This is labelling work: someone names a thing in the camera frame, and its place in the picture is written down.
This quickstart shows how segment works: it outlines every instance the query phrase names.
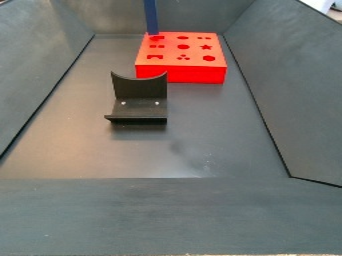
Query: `circular hole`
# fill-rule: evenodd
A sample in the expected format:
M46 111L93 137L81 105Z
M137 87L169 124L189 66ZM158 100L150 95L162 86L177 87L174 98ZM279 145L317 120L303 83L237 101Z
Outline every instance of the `circular hole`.
M186 50L189 48L189 46L186 44L180 44L180 45L177 45L177 48L180 50Z
M178 36L177 39L185 40L185 39L188 39L188 37L186 36Z
M209 56L209 55L205 55L204 57L202 57L202 60L205 60L205 61L213 61L216 58L213 57L213 56Z

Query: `blue pole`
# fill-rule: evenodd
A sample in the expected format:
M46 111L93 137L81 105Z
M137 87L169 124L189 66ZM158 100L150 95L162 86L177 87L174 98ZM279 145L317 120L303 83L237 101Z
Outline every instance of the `blue pole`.
M148 35L157 35L157 17L154 0L144 0L144 13Z

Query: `red block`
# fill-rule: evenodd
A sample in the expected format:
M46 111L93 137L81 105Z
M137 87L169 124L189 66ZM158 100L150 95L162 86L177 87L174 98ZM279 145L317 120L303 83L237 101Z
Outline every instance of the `red block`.
M144 35L134 61L136 77L168 72L170 83L222 84L226 63L214 33L160 32Z

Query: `bin floor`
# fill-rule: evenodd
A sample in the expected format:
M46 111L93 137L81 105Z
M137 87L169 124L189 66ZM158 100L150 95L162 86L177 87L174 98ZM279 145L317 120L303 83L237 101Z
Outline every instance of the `bin floor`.
M285 177L230 53L225 83L168 84L168 124L113 126L110 71L141 36L97 36L1 160L0 178Z

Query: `white surface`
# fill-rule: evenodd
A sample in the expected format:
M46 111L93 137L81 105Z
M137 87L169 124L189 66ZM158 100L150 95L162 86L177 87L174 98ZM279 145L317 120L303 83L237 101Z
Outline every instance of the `white surface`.
M327 13L335 0L300 0L303 3L315 8L319 12Z

